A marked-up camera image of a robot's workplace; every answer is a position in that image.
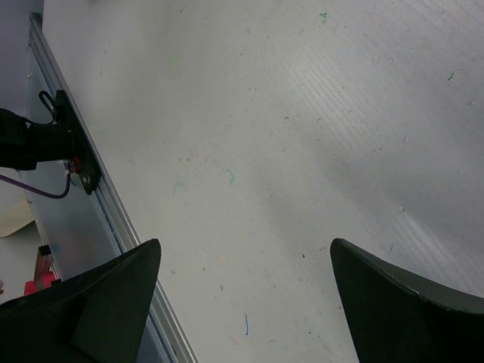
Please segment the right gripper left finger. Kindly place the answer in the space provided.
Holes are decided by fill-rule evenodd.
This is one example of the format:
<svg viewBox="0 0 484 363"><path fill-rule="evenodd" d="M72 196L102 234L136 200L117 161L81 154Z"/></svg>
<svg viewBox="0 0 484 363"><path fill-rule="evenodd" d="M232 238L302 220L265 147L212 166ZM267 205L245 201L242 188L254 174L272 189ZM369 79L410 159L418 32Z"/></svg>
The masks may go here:
<svg viewBox="0 0 484 363"><path fill-rule="evenodd" d="M148 240L80 275L1 305L3 362L134 362L157 282Z"/></svg>

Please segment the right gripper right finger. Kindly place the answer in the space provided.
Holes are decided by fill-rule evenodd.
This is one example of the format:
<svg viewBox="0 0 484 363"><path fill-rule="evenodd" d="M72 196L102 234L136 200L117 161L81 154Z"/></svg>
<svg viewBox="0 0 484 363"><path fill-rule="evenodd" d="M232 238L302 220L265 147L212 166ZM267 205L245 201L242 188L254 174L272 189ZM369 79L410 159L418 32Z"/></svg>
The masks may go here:
<svg viewBox="0 0 484 363"><path fill-rule="evenodd" d="M360 362L481 362L483 299L336 238L330 257Z"/></svg>

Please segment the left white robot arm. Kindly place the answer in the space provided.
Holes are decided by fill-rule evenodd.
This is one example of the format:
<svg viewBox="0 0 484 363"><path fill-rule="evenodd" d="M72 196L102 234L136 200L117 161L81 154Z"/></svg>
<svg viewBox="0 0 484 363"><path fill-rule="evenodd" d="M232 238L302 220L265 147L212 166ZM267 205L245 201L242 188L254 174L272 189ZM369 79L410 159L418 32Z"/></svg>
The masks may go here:
<svg viewBox="0 0 484 363"><path fill-rule="evenodd" d="M31 124L1 110L1 166L30 171L38 163L73 160L80 151L76 133L66 123Z"/></svg>

